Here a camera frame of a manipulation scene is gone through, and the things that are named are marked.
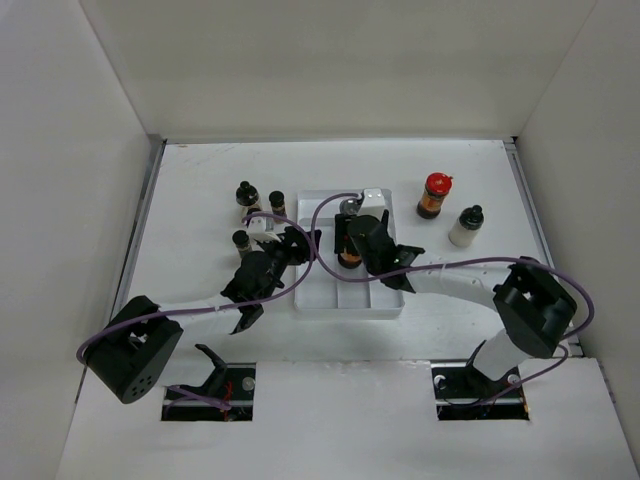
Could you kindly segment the red-lid sauce jar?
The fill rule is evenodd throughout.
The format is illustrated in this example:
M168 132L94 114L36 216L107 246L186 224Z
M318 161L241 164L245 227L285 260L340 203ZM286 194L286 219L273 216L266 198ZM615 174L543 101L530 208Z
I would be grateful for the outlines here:
M424 191L416 205L417 214L424 219L436 218L442 204L453 186L453 177L442 172L433 172L425 180Z
M345 269L358 268L362 263L359 252L346 234L336 240L335 253L339 264Z

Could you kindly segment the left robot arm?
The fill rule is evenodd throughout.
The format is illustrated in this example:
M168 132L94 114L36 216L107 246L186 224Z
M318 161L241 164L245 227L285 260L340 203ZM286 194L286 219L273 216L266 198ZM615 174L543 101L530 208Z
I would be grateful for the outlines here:
M160 306L145 295L129 300L107 326L79 347L76 356L123 404L140 400L155 386L179 340L247 331L264 304L292 292L282 282L290 266L310 267L322 233L287 227L241 260L221 293L185 306Z

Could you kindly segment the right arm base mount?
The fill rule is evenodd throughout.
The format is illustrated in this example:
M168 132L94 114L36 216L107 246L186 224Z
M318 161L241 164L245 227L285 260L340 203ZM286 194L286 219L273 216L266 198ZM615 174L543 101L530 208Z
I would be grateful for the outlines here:
M528 421L529 412L518 367L497 381L489 380L463 361L431 364L436 415L440 421Z

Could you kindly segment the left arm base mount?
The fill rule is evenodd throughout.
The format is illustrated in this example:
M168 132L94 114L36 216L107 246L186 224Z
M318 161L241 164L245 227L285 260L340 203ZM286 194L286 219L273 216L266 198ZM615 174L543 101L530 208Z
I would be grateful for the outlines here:
M257 365L227 363L204 344L196 349L212 363L201 385L169 387L164 394L164 422L250 422L253 419Z

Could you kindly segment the white salt knob-top bottle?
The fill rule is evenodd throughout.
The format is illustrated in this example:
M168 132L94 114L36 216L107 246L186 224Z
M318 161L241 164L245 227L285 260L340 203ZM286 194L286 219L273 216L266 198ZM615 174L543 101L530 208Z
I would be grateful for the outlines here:
M457 247L467 248L475 240L484 224L484 212L480 205L465 208L448 233L449 241Z

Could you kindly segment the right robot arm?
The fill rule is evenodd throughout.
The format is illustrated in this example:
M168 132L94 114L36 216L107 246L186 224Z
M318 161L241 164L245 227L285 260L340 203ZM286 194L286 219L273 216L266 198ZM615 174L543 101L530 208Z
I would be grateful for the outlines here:
M371 215L349 215L345 235L367 273L384 286L444 295L498 314L502 329L474 350L463 373L475 395L489 394L523 361L551 357L577 310L569 292L533 259L500 268L491 262L455 267L420 247L395 243L387 224Z

